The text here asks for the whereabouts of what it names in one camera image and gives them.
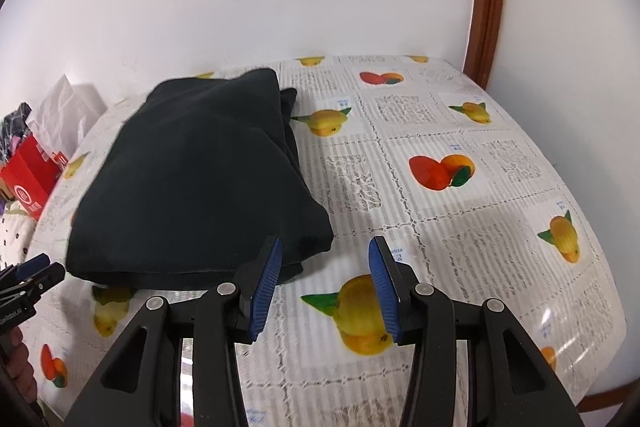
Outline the person's left hand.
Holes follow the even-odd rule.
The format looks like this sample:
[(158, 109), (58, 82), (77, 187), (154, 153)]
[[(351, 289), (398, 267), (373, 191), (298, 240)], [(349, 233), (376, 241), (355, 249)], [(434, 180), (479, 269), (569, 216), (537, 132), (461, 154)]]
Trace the person's left hand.
[(24, 343), (21, 329), (14, 327), (9, 332), (8, 338), (11, 349), (6, 362), (6, 370), (23, 399), (32, 404), (37, 400), (37, 383), (34, 377), (34, 368), (28, 359), (29, 351)]

